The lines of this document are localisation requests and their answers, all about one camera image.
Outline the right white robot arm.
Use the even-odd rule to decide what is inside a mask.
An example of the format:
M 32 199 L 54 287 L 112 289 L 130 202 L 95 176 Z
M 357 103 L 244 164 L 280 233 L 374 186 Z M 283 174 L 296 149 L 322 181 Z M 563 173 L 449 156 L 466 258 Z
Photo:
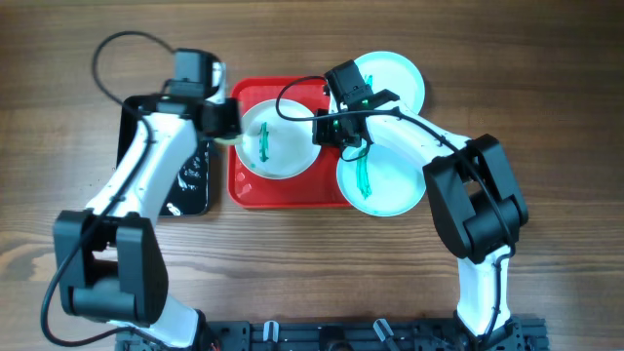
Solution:
M 407 108 L 323 113 L 312 140 L 345 150 L 355 163 L 381 146 L 405 159 L 423 183 L 435 229 L 458 259 L 456 316 L 472 341 L 485 347 L 511 318 L 507 269 L 528 221 L 525 199 L 500 142 L 447 132 Z

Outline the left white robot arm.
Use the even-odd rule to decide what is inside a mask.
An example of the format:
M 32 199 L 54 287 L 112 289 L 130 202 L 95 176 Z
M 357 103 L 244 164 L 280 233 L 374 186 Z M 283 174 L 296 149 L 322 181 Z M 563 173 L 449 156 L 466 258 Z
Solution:
M 95 335 L 130 334 L 169 350 L 212 346 L 202 312 L 170 296 L 169 276 L 154 227 L 179 170 L 204 139 L 240 135 L 239 103 L 232 97 L 156 95 L 136 111 L 138 127 L 112 178 L 83 211 L 63 211 L 53 226 L 57 271 L 42 302 L 48 313 L 59 293 L 68 315 L 110 323 Z

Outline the yellow green sponge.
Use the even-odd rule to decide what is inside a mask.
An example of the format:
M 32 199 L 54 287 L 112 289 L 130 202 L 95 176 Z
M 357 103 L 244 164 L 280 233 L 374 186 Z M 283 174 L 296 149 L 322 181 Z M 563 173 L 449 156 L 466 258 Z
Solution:
M 237 145 L 243 142 L 243 136 L 237 135 L 233 138 L 215 137 L 214 142 L 221 145 Z

